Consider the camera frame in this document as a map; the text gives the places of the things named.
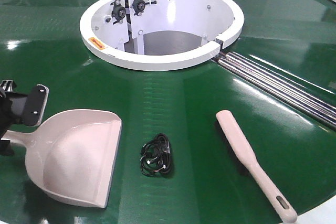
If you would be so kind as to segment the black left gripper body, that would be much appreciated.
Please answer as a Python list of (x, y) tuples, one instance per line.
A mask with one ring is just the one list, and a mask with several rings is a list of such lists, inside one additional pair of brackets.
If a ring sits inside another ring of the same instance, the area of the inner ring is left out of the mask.
[(22, 124), (22, 113), (28, 97), (27, 94), (14, 92), (17, 87), (13, 80), (1, 81), (1, 155), (13, 156), (10, 140), (2, 140), (13, 124)]

